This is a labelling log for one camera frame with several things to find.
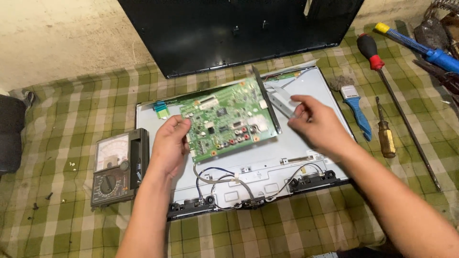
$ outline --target screwdriver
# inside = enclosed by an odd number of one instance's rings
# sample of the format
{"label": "screwdriver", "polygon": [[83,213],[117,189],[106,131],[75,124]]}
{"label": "screwdriver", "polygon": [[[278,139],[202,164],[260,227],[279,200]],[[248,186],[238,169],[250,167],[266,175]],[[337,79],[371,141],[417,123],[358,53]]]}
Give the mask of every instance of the screwdriver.
{"label": "screwdriver", "polygon": [[438,192],[441,192],[442,188],[440,187],[440,184],[438,183],[437,176],[435,176],[435,174],[433,173],[429,160],[427,160],[427,157],[425,156],[425,153],[422,150],[421,144],[419,144],[418,138],[416,137],[413,129],[409,125],[408,119],[406,118],[405,113],[403,112],[402,107],[400,106],[400,103],[398,103],[397,98],[395,97],[395,94],[392,91],[392,88],[389,85],[389,82],[387,81],[386,76],[384,75],[382,71],[384,62],[378,56],[378,49],[376,47],[375,40],[370,35],[364,33],[357,38],[357,47],[360,53],[362,53],[362,55],[366,59],[368,59],[368,61],[370,62],[370,69],[375,70],[379,74],[379,77],[381,78],[382,82],[386,86],[387,91],[389,92],[389,95],[394,101],[395,107],[397,108],[398,112],[402,116],[403,122],[405,123],[406,128],[408,129],[409,135],[413,139],[416,149],[418,149],[419,155],[421,156],[421,159],[425,164],[425,168],[429,172],[429,175],[435,185],[435,188],[437,189]]}
{"label": "screwdriver", "polygon": [[392,131],[389,129],[389,123],[384,120],[382,115],[382,107],[379,103],[379,97],[376,97],[376,106],[378,107],[379,114],[379,141],[381,142],[381,152],[385,158],[395,157],[394,139],[392,138]]}

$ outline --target black tv back cover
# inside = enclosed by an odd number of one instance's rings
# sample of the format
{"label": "black tv back cover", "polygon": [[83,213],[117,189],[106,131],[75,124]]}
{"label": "black tv back cover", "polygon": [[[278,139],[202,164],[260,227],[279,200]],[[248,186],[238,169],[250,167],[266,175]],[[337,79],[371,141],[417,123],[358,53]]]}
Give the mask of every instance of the black tv back cover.
{"label": "black tv back cover", "polygon": [[364,0],[118,1],[170,79],[338,46]]}

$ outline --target hand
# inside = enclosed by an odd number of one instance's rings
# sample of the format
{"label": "hand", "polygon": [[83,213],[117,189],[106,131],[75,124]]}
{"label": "hand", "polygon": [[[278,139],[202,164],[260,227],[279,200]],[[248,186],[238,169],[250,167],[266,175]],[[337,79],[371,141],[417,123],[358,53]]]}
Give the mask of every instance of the hand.
{"label": "hand", "polygon": [[164,172],[171,178],[177,175],[185,162],[185,154],[190,151],[185,137],[190,127],[189,119],[175,115],[158,129],[151,151],[152,169]]}
{"label": "hand", "polygon": [[288,125],[303,134],[318,152],[338,162],[349,146],[356,144],[331,107],[311,96],[293,95],[291,99],[301,104],[295,109],[296,118],[290,118]]}

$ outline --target microchip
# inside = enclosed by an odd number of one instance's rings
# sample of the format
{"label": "microchip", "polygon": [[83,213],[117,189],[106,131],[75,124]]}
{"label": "microchip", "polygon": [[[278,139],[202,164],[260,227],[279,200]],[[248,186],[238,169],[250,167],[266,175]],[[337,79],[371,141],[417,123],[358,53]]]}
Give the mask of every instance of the microchip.
{"label": "microchip", "polygon": [[226,115],[226,114],[228,114],[228,112],[226,112],[226,108],[222,108],[222,109],[217,110],[217,117],[221,117],[221,116]]}
{"label": "microchip", "polygon": [[228,131],[228,130],[229,130],[229,128],[228,128],[228,126],[227,126],[227,125],[225,125],[225,126],[222,126],[222,127],[220,127],[218,130],[219,130],[219,131],[220,131],[220,133],[221,133],[221,132],[224,132],[224,131]]}

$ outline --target circuit board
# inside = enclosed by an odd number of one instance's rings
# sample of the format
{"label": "circuit board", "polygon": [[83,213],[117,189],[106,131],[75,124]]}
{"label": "circuit board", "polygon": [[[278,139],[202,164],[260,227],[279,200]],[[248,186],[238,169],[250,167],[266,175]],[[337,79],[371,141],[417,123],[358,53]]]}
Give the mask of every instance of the circuit board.
{"label": "circuit board", "polygon": [[182,117],[191,120],[187,141],[194,162],[281,132],[271,103],[263,96],[263,84],[259,82],[256,77],[248,77],[180,108]]}

